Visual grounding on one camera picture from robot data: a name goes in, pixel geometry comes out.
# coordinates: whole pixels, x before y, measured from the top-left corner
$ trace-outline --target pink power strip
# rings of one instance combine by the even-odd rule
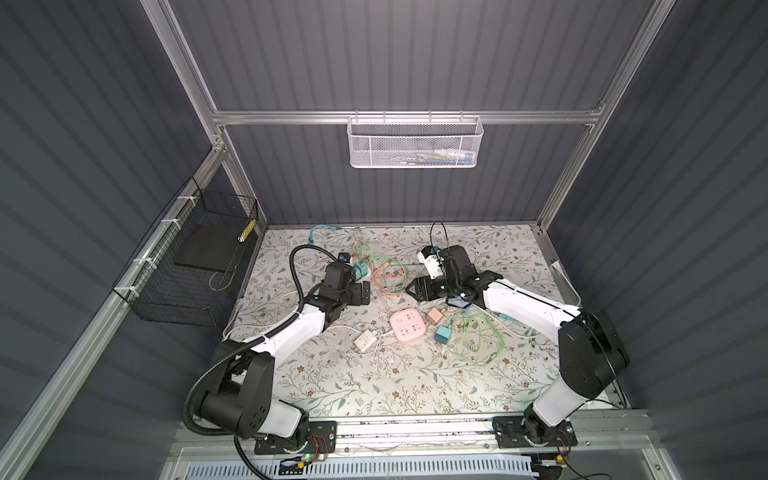
[[[414,308],[406,308],[392,315],[389,325],[397,341],[404,345],[417,343],[427,333],[422,314]]]

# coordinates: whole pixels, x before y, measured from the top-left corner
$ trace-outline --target dark gray wall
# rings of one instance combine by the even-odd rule
[[[768,3],[679,1],[550,235],[686,478],[768,449]]]
[[[220,110],[469,111],[596,107],[650,2],[171,4]],[[486,126],[476,168],[359,171],[342,127],[230,127],[272,224],[535,220],[580,131]]]
[[[0,84],[2,445],[210,144],[137,2],[0,3]],[[127,319],[30,477],[149,478],[213,337]]]
[[[343,126],[227,128],[270,224],[535,221],[581,125],[485,128],[475,168],[352,168]]]

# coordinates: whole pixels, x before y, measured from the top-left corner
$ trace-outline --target floral tablecloth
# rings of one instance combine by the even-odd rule
[[[268,230],[235,319],[232,338],[245,339],[283,318],[296,305],[288,269],[288,254],[306,243],[309,230]],[[528,226],[448,227],[451,244],[462,245],[480,270],[494,270],[512,282],[543,296],[561,300],[541,251]],[[400,260],[410,276],[424,275],[416,254],[429,244],[428,227],[318,229],[315,243],[332,253],[354,251],[369,243],[377,254]],[[435,244],[445,246],[442,228],[435,228]],[[327,257],[305,251],[296,255],[304,291],[323,278]],[[443,305],[443,301],[434,304]],[[334,325],[389,330],[392,313],[415,307],[426,313],[432,305],[408,295],[383,296],[372,287],[368,306],[347,307]],[[535,333],[503,320],[522,335]],[[375,351],[354,353],[357,334],[332,328],[299,348],[275,372],[273,394],[310,411],[313,417],[414,415],[433,413],[504,412],[522,410],[549,385],[558,371],[558,349],[542,335],[522,339],[499,326],[504,348],[493,362],[482,364],[498,349],[488,323],[475,322],[467,332],[455,333],[453,348],[474,362],[454,355],[434,340],[437,327],[427,324],[427,335],[414,346],[393,336],[383,337]]]

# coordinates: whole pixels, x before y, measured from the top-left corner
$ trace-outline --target black mounting plate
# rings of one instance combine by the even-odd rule
[[[525,429],[522,428],[521,421],[522,415],[507,415],[493,417],[492,425],[494,426],[494,435],[496,436],[496,442],[500,449],[523,449],[527,447],[575,447],[578,445],[576,439],[576,432],[574,432],[573,425],[570,422],[563,420],[558,425],[558,430],[565,432],[565,437],[560,435],[559,438],[563,439],[563,445],[560,440],[554,439],[547,445],[532,445],[525,438]],[[502,428],[496,428],[496,425],[501,424]]]
[[[298,452],[286,452],[277,445],[272,435],[266,439],[257,439],[256,446],[253,447],[253,453],[256,455],[284,455],[286,453],[315,453],[316,446],[312,435],[322,437],[326,441],[317,442],[318,453],[333,453],[336,450],[336,422],[310,422],[310,433],[307,436],[307,442]]]

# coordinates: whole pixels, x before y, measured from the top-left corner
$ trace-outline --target charger plug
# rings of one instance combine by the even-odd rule
[[[367,349],[371,348],[371,346],[376,343],[377,339],[378,337],[373,330],[366,330],[361,336],[355,339],[355,346],[360,353],[365,353]]]

